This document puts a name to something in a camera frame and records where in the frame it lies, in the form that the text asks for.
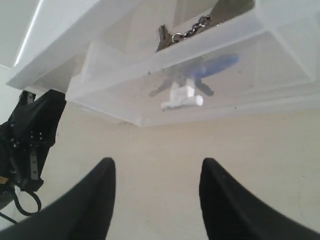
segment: white plastic part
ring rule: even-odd
[[[158,27],[185,32],[210,12],[201,8],[207,1],[192,15],[191,0],[146,0],[90,43],[67,100],[142,127],[320,108],[319,0],[256,0],[251,11],[155,53]],[[197,97],[166,103],[171,81],[186,78],[203,84],[194,93],[202,107]]]
[[[161,103],[162,110],[175,109],[179,107],[196,107],[204,104],[204,98],[195,96],[195,84],[192,79],[188,79],[185,86],[180,87],[173,82],[170,90],[170,101]]]

